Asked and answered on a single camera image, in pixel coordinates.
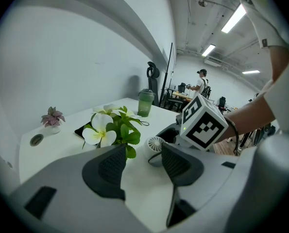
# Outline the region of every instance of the air conditioner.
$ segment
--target air conditioner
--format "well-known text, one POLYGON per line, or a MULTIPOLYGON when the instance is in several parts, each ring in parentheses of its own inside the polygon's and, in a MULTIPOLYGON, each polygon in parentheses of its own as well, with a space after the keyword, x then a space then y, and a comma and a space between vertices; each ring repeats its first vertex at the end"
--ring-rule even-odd
POLYGON ((205 58, 204 62, 214 67, 220 67, 222 65, 222 61, 216 58, 209 57, 209 56, 205 58))

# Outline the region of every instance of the white table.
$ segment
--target white table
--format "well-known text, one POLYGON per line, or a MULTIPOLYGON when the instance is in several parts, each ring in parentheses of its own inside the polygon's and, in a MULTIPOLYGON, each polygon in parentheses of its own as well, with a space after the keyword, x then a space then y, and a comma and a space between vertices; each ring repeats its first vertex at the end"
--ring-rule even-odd
MULTIPOLYGON (((137 100, 126 98, 112 103, 119 106, 125 105, 135 114, 137 113, 137 100)), ((92 112, 92 109, 88 109, 67 116, 66 123, 62 124, 58 134, 48 135, 43 126, 24 134, 19 152, 20 182, 25 182, 57 159, 83 151, 93 151, 94 146, 88 144, 85 144, 82 149, 84 140, 74 133, 75 129, 89 122, 92 112), (31 147, 31 138, 39 133, 44 135, 43 141, 38 146, 31 147)), ((135 146, 136 158, 127 160, 122 174, 121 188, 126 193, 126 206, 152 232, 166 229, 173 186, 163 167, 152 167, 148 164, 141 146, 147 138, 157 135, 165 127, 175 123, 177 114, 152 106, 150 115, 141 118, 149 122, 149 126, 140 126, 132 122, 140 131, 141 139, 140 143, 135 146)))

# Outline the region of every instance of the white flower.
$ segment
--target white flower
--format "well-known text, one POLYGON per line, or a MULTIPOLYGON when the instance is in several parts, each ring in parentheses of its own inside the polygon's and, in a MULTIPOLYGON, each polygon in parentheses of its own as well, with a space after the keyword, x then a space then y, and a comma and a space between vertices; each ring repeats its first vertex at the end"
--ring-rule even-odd
POLYGON ((85 142, 90 145, 95 145, 101 141, 101 148, 112 145, 116 139, 116 132, 106 132, 106 125, 110 122, 113 123, 113 119, 109 115, 97 113, 92 119, 91 125, 98 132, 90 128, 84 129, 82 135, 85 142))
POLYGON ((118 105, 108 104, 108 105, 105 105, 105 106, 103 107, 103 109, 101 109, 101 108, 94 108, 93 111, 94 111, 94 112, 97 112, 97 113, 101 113, 101 114, 107 114, 107 115, 109 115, 110 117, 115 117, 116 114, 115 114, 115 113, 112 113, 112 111, 117 110, 117 109, 119 109, 119 106, 118 106, 118 105))
POLYGON ((128 110, 128 109, 127 109, 127 112, 126 112, 126 116, 128 116, 128 117, 133 117, 133 118, 137 117, 137 116, 134 114, 133 111, 128 110))
POLYGON ((118 115, 118 116, 120 116, 120 112, 123 113, 123 114, 126 114, 127 117, 138 118, 138 116, 135 115, 133 111, 128 110, 128 109, 127 109, 127 112, 124 112, 124 111, 121 110, 121 109, 119 109, 119 110, 114 110, 114 111, 113 111, 113 113, 115 113, 115 114, 118 115))

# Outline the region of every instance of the white ceiling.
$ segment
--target white ceiling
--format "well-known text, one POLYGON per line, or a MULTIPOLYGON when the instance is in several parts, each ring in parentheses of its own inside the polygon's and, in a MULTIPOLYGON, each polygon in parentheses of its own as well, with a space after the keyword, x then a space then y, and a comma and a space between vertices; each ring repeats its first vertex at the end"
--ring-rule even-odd
POLYGON ((229 33, 221 31, 239 6, 239 0, 206 1, 208 5, 201 7, 199 0, 170 0, 177 53, 200 57, 197 54, 203 53, 210 44, 216 45, 210 56, 221 59, 225 71, 261 89, 271 78, 272 69, 269 54, 260 49, 251 21, 245 15, 229 33), (242 74, 256 69, 259 74, 242 74))

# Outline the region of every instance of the green leaves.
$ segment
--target green leaves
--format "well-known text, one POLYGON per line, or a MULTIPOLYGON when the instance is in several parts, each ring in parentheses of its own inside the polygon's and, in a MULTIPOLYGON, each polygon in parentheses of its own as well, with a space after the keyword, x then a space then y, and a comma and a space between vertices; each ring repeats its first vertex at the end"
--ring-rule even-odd
POLYGON ((131 122, 129 121, 129 119, 130 119, 130 118, 128 118, 128 119, 124 118, 124 119, 122 119, 122 120, 123 120, 124 124, 126 124, 126 126, 127 126, 129 129, 133 130, 134 132, 139 132, 139 130, 137 130, 136 127, 131 124, 131 122))
POLYGON ((121 110, 121 111, 123 111, 125 113, 127 113, 127 111, 128 111, 126 106, 120 107, 119 110, 121 110))
POLYGON ((91 116, 90 122, 92 121, 92 119, 95 117, 96 114, 97 114, 97 113, 95 113, 95 114, 93 114, 93 115, 91 116))
POLYGON ((111 130, 114 130, 116 132, 116 135, 119 135, 119 127, 112 123, 112 122, 109 122, 107 125, 106 125, 106 131, 111 131, 111 130))
POLYGON ((128 118, 128 120, 137 122, 138 124, 142 125, 139 119, 135 119, 135 118, 130 117, 130 118, 128 118))
POLYGON ((119 114, 120 114, 120 116, 121 116, 121 119, 126 118, 126 114, 125 114, 125 113, 119 111, 119 114))
POLYGON ((84 126, 84 129, 87 129, 87 128, 92 129, 92 130, 94 130, 95 132, 98 132, 96 129, 94 129, 93 127, 91 127, 90 124, 86 124, 86 125, 84 126))
POLYGON ((136 150, 133 147, 126 145, 126 155, 127 158, 134 159, 136 157, 136 150))
POLYGON ((123 140, 125 143, 130 143, 130 144, 138 144, 140 142, 140 132, 132 132, 129 135, 127 135, 123 140))
POLYGON ((119 135, 120 135, 120 128, 121 128, 121 125, 123 124, 122 119, 119 116, 116 116, 116 117, 113 118, 113 123, 118 127, 119 135))
POLYGON ((126 139, 129 133, 129 128, 126 126, 126 124, 122 124, 120 127, 120 135, 123 139, 126 139))

